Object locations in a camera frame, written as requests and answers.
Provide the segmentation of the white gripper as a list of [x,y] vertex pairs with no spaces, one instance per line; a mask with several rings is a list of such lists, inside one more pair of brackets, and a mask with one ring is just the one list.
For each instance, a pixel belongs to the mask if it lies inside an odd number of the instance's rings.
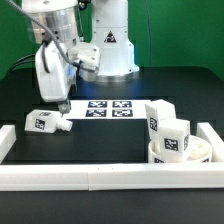
[[45,102],[58,102],[59,112],[62,115],[68,114],[71,111],[71,102],[66,99],[75,69],[63,60],[53,42],[45,48],[45,59],[42,59],[42,55],[40,47],[35,55],[35,66],[41,97]]

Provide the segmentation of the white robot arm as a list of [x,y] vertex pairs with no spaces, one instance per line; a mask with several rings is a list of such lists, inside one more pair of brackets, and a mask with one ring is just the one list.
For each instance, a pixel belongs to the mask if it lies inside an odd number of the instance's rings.
[[70,88],[85,81],[123,81],[135,75],[128,38],[128,0],[22,0],[31,33],[41,97],[71,110]]

